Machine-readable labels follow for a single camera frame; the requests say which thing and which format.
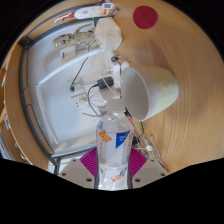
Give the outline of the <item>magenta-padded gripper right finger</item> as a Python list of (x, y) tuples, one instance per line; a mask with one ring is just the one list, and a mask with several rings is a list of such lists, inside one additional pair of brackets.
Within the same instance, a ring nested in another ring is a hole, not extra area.
[(127, 173), (129, 189), (140, 188), (168, 175), (157, 159), (147, 159), (137, 149), (132, 148)]

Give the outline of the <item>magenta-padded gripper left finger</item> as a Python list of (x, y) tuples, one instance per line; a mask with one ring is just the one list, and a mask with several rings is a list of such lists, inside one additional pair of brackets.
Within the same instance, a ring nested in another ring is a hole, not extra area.
[(78, 186), (97, 189), (99, 185), (97, 148), (91, 149), (80, 159), (71, 159), (58, 176)]

